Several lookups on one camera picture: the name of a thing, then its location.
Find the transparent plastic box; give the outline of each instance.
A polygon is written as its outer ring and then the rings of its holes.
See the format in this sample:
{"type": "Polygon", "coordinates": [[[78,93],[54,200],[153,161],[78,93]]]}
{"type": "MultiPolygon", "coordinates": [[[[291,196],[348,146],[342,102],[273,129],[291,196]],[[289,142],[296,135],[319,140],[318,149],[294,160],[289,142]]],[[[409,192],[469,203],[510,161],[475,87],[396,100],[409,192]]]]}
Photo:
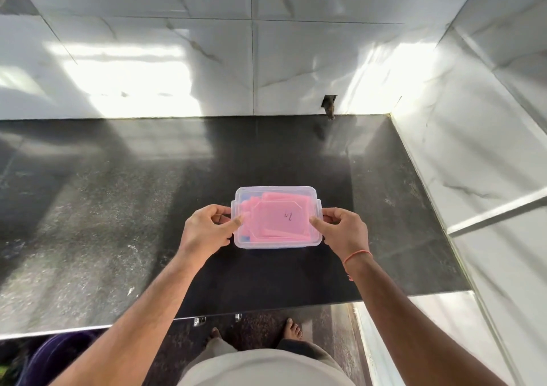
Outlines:
{"type": "Polygon", "coordinates": [[[234,233],[243,249],[301,248],[321,243],[310,217],[322,217],[321,201],[309,186],[240,187],[231,217],[243,216],[234,233]]]}

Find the orange thread bracelet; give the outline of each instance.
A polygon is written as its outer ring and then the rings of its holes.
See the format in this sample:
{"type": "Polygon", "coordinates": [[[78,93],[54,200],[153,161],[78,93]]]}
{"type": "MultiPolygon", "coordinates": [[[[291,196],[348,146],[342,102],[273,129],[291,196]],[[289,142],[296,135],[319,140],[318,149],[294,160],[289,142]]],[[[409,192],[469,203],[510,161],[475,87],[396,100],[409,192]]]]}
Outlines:
{"type": "Polygon", "coordinates": [[[360,251],[357,251],[357,252],[353,252],[350,256],[348,256],[346,259],[344,259],[344,261],[342,262],[343,265],[346,264],[347,261],[349,261],[351,258],[353,258],[355,255],[357,254],[361,254],[362,252],[365,252],[366,254],[369,254],[371,257],[373,257],[373,254],[370,253],[370,251],[367,251],[365,249],[362,249],[360,251]]]}
{"type": "MultiPolygon", "coordinates": [[[[350,256],[348,256],[346,259],[344,259],[344,261],[342,262],[342,265],[344,265],[344,268],[346,268],[346,262],[349,261],[352,257],[354,257],[355,255],[357,254],[361,254],[365,252],[366,254],[369,254],[371,258],[374,258],[373,257],[373,254],[370,253],[370,251],[367,251],[367,250],[360,250],[360,251],[357,251],[357,252],[353,252],[350,256]]],[[[351,275],[347,274],[348,278],[350,279],[350,281],[353,281],[353,278],[351,277],[351,275]]]]}

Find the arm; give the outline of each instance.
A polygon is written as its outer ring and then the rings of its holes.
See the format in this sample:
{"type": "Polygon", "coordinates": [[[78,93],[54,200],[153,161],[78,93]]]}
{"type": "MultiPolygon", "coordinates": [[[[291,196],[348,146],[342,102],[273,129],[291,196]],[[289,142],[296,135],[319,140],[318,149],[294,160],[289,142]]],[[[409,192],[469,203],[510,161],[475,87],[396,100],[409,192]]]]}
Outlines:
{"type": "MultiPolygon", "coordinates": [[[[360,250],[370,252],[368,231],[359,215],[326,208],[323,218],[314,217],[311,224],[325,236],[325,243],[340,260],[360,250]]],[[[506,386],[429,320],[371,255],[353,255],[345,268],[407,386],[506,386]]]]}
{"type": "Polygon", "coordinates": [[[241,225],[209,205],[184,225],[175,257],[116,323],[72,363],[51,386],[141,385],[195,274],[241,225]]]}

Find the person's left hand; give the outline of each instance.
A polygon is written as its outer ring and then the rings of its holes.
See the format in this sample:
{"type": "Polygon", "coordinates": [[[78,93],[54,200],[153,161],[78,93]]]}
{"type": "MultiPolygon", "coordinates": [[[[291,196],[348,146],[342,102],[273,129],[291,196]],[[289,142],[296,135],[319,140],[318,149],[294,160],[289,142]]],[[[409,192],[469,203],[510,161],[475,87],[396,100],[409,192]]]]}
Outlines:
{"type": "Polygon", "coordinates": [[[242,217],[230,220],[224,216],[230,211],[218,204],[196,210],[184,224],[178,254],[201,268],[221,246],[230,244],[230,237],[241,226],[242,217]]]}

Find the foot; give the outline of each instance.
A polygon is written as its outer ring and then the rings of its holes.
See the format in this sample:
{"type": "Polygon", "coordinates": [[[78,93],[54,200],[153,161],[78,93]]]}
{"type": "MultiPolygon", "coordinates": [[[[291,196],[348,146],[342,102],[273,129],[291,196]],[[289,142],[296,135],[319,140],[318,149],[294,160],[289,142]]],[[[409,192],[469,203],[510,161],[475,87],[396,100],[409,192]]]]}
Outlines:
{"type": "Polygon", "coordinates": [[[293,319],[289,318],[283,330],[283,338],[287,340],[302,340],[302,337],[304,337],[302,329],[296,322],[293,322],[293,319]]]}
{"type": "Polygon", "coordinates": [[[213,340],[214,338],[222,338],[221,332],[218,331],[218,328],[216,327],[211,330],[211,334],[209,334],[209,339],[207,339],[207,342],[213,340]]]}

